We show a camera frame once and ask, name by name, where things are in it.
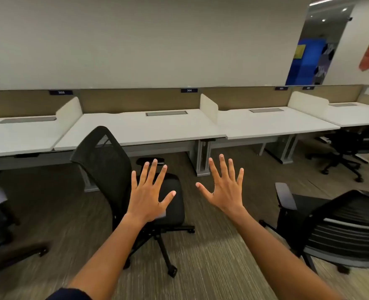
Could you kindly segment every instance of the person's right arm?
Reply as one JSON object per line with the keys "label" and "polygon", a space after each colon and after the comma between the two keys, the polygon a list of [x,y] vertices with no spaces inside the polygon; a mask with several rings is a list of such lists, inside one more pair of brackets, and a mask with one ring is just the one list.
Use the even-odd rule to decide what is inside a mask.
{"label": "person's right arm", "polygon": [[209,159],[214,192],[210,193],[199,182],[196,186],[211,204],[220,208],[233,222],[278,299],[342,300],[339,293],[250,216],[242,204],[244,170],[240,169],[236,181],[232,159],[229,159],[229,169],[222,154],[219,159],[222,177],[212,158]]}

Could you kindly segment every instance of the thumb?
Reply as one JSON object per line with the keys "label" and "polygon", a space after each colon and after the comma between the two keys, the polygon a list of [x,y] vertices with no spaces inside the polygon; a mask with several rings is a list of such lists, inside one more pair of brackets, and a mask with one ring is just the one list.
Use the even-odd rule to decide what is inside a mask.
{"label": "thumb", "polygon": [[202,195],[207,199],[210,200],[212,198],[212,194],[202,185],[200,182],[196,183],[198,190],[202,193]]}
{"label": "thumb", "polygon": [[165,199],[162,200],[162,202],[160,202],[160,206],[166,210],[167,206],[169,205],[169,203],[172,201],[173,197],[176,195],[176,191],[173,190],[170,193],[168,193],[165,197]]}

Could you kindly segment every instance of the white tabletop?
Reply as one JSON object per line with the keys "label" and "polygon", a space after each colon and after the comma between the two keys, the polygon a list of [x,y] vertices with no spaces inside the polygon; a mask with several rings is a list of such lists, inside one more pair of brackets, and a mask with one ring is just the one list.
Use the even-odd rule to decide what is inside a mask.
{"label": "white tabletop", "polygon": [[51,151],[62,135],[57,120],[0,124],[0,156]]}
{"label": "white tabletop", "polygon": [[280,108],[283,111],[260,113],[253,113],[249,109],[219,111],[218,126],[226,133],[229,140],[301,134],[340,128],[289,107],[274,108]]}
{"label": "white tabletop", "polygon": [[55,145],[74,150],[97,126],[106,126],[121,146],[221,138],[225,134],[199,109],[187,114],[146,116],[145,111],[84,114]]}
{"label": "white tabletop", "polygon": [[358,102],[352,102],[357,106],[336,107],[344,103],[330,104],[321,119],[339,125],[341,127],[364,126],[369,125],[369,105]]}

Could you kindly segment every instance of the forearm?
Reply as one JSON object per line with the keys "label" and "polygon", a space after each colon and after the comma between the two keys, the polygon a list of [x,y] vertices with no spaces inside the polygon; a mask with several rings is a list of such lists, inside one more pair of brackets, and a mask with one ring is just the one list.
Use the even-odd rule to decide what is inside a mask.
{"label": "forearm", "polygon": [[106,242],[73,278],[68,287],[84,291],[92,300],[109,300],[143,224],[125,215]]}
{"label": "forearm", "polygon": [[264,277],[280,300],[341,300],[300,259],[241,208],[229,218],[236,226]]}

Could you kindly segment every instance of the person's left hand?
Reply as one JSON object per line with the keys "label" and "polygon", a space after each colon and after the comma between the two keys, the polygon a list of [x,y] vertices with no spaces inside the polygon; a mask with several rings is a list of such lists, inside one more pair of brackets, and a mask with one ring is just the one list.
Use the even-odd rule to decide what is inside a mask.
{"label": "person's left hand", "polygon": [[157,169],[157,159],[154,159],[147,176],[150,163],[146,162],[140,175],[137,185],[136,171],[132,171],[132,193],[130,194],[127,215],[134,217],[142,225],[155,220],[160,214],[166,211],[167,206],[176,195],[176,191],[167,194],[162,202],[158,202],[159,191],[164,181],[167,165],[162,167],[156,181],[152,184]]}

